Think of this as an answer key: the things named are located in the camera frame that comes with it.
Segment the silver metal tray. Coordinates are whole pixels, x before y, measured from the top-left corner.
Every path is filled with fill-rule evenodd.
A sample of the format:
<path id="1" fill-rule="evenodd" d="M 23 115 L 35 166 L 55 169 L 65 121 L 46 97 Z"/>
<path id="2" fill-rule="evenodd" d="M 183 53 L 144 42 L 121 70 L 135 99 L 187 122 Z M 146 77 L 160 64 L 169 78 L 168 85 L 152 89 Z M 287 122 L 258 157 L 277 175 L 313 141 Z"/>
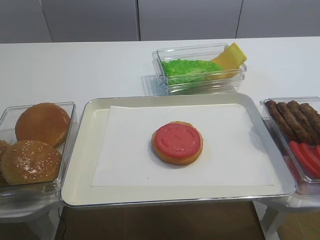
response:
<path id="1" fill-rule="evenodd" d="M 153 108 L 203 105 L 242 105 L 269 156 L 271 186 L 93 186 L 111 107 Z M 250 199 L 287 196 L 296 182 L 252 99 L 242 93 L 97 98 L 88 102 L 61 189 L 62 200 L 73 207 Z"/>

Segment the sesame bun right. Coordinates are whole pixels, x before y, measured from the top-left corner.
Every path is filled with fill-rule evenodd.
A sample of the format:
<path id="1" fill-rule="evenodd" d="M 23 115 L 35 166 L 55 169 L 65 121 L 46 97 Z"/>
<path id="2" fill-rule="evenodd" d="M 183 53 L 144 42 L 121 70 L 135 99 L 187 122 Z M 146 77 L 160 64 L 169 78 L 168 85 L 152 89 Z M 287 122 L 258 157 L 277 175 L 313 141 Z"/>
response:
<path id="1" fill-rule="evenodd" d="M 54 147 L 36 140 L 22 140 L 9 146 L 1 157 L 0 170 L 10 185 L 54 181 L 62 155 Z"/>

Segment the smooth brown bun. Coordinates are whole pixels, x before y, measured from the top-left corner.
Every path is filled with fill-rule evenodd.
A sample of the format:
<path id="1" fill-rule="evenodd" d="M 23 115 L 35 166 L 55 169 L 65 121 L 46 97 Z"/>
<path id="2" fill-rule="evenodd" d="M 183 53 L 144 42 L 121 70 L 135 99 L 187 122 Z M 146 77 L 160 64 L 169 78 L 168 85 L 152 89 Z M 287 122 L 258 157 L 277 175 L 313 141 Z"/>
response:
<path id="1" fill-rule="evenodd" d="M 70 123 L 71 118 L 62 107 L 39 103 L 19 116 L 15 124 L 16 139 L 39 141 L 57 148 L 66 140 Z"/>

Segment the clear meat tomato container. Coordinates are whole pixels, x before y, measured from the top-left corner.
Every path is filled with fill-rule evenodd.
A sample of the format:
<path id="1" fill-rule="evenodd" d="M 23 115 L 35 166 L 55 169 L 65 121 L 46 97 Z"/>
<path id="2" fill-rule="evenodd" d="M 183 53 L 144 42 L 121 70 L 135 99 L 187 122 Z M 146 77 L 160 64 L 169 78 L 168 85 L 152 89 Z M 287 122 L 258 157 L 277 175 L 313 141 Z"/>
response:
<path id="1" fill-rule="evenodd" d="M 320 179 L 314 179 L 311 176 L 311 174 L 307 170 L 305 170 L 305 168 L 299 163 L 298 158 L 290 148 L 290 145 L 289 145 L 290 141 L 295 141 L 299 144 L 302 142 L 298 142 L 297 140 L 288 140 L 288 138 L 280 130 L 278 124 L 270 116 L 267 110 L 267 107 L 265 106 L 265 102 L 267 102 L 268 100 L 273 100 L 276 102 L 276 104 L 279 102 L 284 102 L 287 104 L 290 101 L 296 101 L 298 104 L 308 103 L 312 108 L 314 108 L 317 111 L 318 114 L 320 114 L 320 98 L 319 97 L 269 98 L 269 99 L 262 100 L 260 102 L 260 104 L 263 106 L 264 112 L 267 115 L 267 118 L 269 119 L 270 125 L 273 127 L 273 130 L 275 131 L 275 134 L 277 135 L 277 137 L 281 140 L 282 145 L 286 151 L 286 154 L 288 155 L 288 158 L 291 160 L 292 167 L 298 172 L 298 176 L 307 183 L 318 184 L 320 182 Z"/>

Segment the yellow cheese slices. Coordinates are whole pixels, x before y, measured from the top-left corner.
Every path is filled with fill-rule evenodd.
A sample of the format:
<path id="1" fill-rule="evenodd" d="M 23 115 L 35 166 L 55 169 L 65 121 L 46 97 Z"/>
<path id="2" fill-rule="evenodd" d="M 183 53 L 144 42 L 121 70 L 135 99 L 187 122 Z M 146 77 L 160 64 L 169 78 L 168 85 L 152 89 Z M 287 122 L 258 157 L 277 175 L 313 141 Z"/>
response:
<path id="1" fill-rule="evenodd" d="M 224 52 L 212 59 L 211 61 L 222 68 L 223 73 L 211 74 L 206 77 L 206 80 L 222 80 L 230 79 L 238 74 L 240 66 L 247 60 L 247 56 L 234 42 L 228 46 Z"/>

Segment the bottom bun half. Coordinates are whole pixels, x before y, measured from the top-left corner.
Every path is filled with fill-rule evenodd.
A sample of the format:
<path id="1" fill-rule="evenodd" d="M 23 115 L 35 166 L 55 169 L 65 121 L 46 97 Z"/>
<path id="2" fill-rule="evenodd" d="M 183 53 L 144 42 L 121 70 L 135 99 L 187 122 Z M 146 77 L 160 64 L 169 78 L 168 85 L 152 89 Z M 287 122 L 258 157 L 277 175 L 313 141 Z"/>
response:
<path id="1" fill-rule="evenodd" d="M 183 121 L 172 121 L 172 122 L 169 122 L 169 123 L 183 123 L 183 124 L 187 124 L 187 125 L 193 126 L 192 124 L 187 123 L 187 122 L 183 122 Z M 191 163 L 195 162 L 198 159 L 198 157 L 200 156 L 200 154 L 202 153 L 202 150 L 203 150 L 203 137 L 202 137 L 202 150 L 200 150 L 196 155 L 191 156 L 191 157 L 182 158 L 182 159 L 166 156 L 165 154 L 161 153 L 157 149 L 157 147 L 155 146 L 155 143 L 154 143 L 155 132 L 152 134 L 152 139 L 151 139 L 152 148 L 153 148 L 155 154 L 157 155 L 157 157 L 160 158 L 160 160 L 165 162 L 165 163 L 176 165 L 176 166 L 185 166 L 185 165 L 188 165 L 188 164 L 191 164 Z"/>

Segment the clear bun container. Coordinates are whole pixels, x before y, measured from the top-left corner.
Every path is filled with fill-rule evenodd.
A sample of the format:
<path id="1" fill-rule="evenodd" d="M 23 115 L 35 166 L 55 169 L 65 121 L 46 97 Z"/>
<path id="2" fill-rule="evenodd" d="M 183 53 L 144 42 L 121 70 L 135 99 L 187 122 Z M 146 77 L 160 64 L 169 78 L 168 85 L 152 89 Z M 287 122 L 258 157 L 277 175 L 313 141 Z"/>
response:
<path id="1" fill-rule="evenodd" d="M 57 195 L 63 183 L 64 175 L 74 145 L 74 131 L 77 127 L 76 105 L 74 102 L 53 103 L 66 110 L 70 117 L 70 125 L 65 141 L 58 147 L 53 147 L 61 154 L 61 163 L 58 175 L 50 182 L 39 182 L 31 184 L 6 185 L 0 187 L 0 199 L 24 200 L 27 198 L 45 198 L 50 195 Z M 19 142 L 16 138 L 15 125 L 20 115 L 34 105 L 11 106 L 4 110 L 0 117 L 0 140 L 13 145 Z"/>

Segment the sesame bun left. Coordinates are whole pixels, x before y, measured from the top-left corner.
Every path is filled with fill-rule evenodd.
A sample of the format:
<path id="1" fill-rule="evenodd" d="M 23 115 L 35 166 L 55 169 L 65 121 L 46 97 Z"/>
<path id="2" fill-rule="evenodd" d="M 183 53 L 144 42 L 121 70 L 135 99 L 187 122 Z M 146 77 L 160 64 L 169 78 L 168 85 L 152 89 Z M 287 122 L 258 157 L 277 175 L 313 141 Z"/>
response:
<path id="1" fill-rule="evenodd" d="M 0 140 L 0 161 L 2 160 L 2 156 L 6 152 L 6 150 L 8 149 L 9 146 L 10 146 L 10 144 L 7 143 L 5 140 Z M 2 172 L 0 172 L 0 186 L 4 187 L 7 185 L 8 185 L 8 183 L 4 179 Z"/>

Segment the white paper sheet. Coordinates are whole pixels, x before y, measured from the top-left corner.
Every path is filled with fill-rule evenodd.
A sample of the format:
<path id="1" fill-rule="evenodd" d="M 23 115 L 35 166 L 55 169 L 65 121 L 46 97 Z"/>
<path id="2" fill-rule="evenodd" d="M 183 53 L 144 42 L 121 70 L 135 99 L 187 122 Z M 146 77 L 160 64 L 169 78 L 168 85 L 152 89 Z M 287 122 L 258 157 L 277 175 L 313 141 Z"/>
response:
<path id="1" fill-rule="evenodd" d="M 203 137 L 199 158 L 186 166 L 162 162 L 152 134 L 170 122 L 192 124 Z M 93 186 L 272 186 L 269 156 L 246 109 L 218 105 L 112 106 Z"/>

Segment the sesame bun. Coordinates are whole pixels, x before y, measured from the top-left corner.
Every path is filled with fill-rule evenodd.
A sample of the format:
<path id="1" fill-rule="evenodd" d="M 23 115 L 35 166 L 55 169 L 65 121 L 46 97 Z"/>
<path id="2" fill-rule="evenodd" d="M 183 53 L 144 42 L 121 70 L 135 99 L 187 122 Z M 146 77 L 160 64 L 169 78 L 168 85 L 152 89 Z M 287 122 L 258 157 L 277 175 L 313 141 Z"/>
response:
<path id="1" fill-rule="evenodd" d="M 6 152 L 6 150 L 8 149 L 9 146 L 10 146 L 10 144 L 7 143 L 5 140 L 0 140 L 0 161 L 2 160 L 2 156 Z M 8 185 L 8 183 L 4 179 L 2 172 L 0 172 L 0 186 L 4 187 L 7 185 Z"/>
<path id="2" fill-rule="evenodd" d="M 1 157 L 0 170 L 10 185 L 54 181 L 62 155 L 54 147 L 36 140 L 22 140 L 9 146 Z"/>

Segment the green lettuce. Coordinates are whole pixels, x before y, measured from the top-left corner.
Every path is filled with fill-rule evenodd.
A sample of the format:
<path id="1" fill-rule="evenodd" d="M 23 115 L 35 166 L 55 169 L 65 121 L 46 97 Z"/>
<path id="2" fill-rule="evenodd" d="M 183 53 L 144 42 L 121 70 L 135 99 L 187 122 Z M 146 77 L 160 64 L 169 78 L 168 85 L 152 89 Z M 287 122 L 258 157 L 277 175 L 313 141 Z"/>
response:
<path id="1" fill-rule="evenodd" d="M 169 86 L 202 82 L 208 74 L 222 71 L 219 65 L 206 60 L 176 59 L 163 61 L 161 65 Z"/>

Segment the clear lettuce cheese container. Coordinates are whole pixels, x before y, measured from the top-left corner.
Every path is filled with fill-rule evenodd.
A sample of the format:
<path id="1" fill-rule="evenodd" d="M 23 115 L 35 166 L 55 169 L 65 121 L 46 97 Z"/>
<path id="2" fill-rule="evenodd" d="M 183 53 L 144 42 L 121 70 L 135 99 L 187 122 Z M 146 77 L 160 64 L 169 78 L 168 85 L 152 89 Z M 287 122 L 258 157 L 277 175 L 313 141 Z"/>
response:
<path id="1" fill-rule="evenodd" d="M 235 42 L 161 48 L 152 57 L 167 95 L 227 92 L 241 84 L 247 70 L 247 56 Z"/>

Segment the brown patty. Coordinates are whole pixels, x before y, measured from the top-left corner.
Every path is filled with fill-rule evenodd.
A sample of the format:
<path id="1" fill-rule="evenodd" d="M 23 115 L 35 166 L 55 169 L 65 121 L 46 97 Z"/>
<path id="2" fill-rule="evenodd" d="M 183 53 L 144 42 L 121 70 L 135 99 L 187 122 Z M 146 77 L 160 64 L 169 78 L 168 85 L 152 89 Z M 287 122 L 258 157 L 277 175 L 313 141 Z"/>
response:
<path id="1" fill-rule="evenodd" d="M 276 105 L 287 125 L 293 131 L 297 141 L 300 143 L 313 144 L 313 139 L 303 128 L 303 126 L 296 120 L 295 116 L 289 110 L 287 104 L 285 102 L 278 102 Z"/>
<path id="2" fill-rule="evenodd" d="M 317 131 L 320 131 L 320 115 L 311 107 L 308 103 L 302 103 L 299 105 L 299 109 L 307 118 L 311 126 Z"/>
<path id="3" fill-rule="evenodd" d="M 277 103 L 273 100 L 268 100 L 265 102 L 265 106 L 268 110 L 268 113 L 273 118 L 273 120 L 277 123 L 279 129 L 283 132 L 283 134 L 288 138 L 289 141 L 296 141 L 297 138 L 294 132 L 291 130 L 286 120 L 280 114 L 277 108 Z"/>
<path id="4" fill-rule="evenodd" d="M 291 111 L 291 113 L 294 115 L 296 120 L 303 126 L 303 128 L 307 131 L 307 133 L 310 135 L 310 137 L 313 140 L 312 144 L 309 145 L 317 145 L 320 143 L 320 132 L 316 131 L 305 115 L 301 112 L 299 108 L 300 104 L 297 103 L 296 101 L 292 100 L 289 103 L 287 103 L 287 107 Z"/>

